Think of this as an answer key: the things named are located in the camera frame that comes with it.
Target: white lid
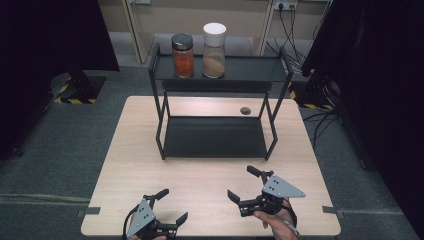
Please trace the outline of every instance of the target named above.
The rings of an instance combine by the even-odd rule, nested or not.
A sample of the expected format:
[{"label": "white lid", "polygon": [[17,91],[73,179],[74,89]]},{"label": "white lid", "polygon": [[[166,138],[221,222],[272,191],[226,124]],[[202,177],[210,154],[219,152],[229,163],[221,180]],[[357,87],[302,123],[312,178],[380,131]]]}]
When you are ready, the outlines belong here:
[{"label": "white lid", "polygon": [[211,47],[224,45],[227,28],[221,23],[208,23],[203,27],[205,43]]}]

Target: wall outlet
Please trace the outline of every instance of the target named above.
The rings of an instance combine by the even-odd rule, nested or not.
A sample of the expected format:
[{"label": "wall outlet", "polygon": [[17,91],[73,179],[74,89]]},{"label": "wall outlet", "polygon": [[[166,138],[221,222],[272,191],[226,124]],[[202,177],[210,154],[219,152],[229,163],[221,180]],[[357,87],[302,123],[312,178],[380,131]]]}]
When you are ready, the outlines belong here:
[{"label": "wall outlet", "polygon": [[297,0],[276,0],[275,10],[280,11],[280,3],[283,4],[283,11],[294,11],[297,8]]}]

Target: jar with black lid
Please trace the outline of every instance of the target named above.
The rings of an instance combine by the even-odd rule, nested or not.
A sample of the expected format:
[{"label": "jar with black lid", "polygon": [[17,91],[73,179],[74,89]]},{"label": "jar with black lid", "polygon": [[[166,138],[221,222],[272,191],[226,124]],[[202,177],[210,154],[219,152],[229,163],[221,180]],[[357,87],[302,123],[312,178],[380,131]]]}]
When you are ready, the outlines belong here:
[{"label": "jar with black lid", "polygon": [[175,75],[181,78],[192,76],[194,71],[192,36],[178,33],[172,36],[171,41]]}]

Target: small round metal object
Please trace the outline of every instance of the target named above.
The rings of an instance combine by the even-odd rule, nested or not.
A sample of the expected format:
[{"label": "small round metal object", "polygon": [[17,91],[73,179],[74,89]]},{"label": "small round metal object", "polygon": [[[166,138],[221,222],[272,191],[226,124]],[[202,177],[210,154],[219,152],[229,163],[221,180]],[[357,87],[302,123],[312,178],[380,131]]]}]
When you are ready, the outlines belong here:
[{"label": "small round metal object", "polygon": [[248,107],[242,107],[241,109],[240,109],[240,112],[241,112],[241,114],[243,114],[243,115],[250,115],[250,113],[252,113],[252,111],[250,110],[250,108],[248,108]]}]

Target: yellow and black hazard tape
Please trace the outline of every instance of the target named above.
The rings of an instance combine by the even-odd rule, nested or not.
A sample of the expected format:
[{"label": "yellow and black hazard tape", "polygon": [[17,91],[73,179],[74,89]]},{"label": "yellow and black hazard tape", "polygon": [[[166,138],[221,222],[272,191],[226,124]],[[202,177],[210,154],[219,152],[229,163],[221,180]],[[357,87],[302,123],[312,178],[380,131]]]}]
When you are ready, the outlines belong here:
[{"label": "yellow and black hazard tape", "polygon": [[58,93],[58,97],[54,100],[55,103],[70,103],[70,104],[93,104],[96,102],[95,98],[80,98],[75,97],[75,87],[72,85],[72,79],[69,78],[66,83],[62,86]]},{"label": "yellow and black hazard tape", "polygon": [[290,93],[290,98],[292,100],[294,100],[297,105],[301,108],[312,108],[312,109],[327,109],[327,110],[332,110],[333,106],[331,106],[330,104],[316,104],[316,103],[304,103],[301,102],[301,100],[297,97],[296,95],[296,91],[293,87],[293,82],[289,83],[289,93]]}]

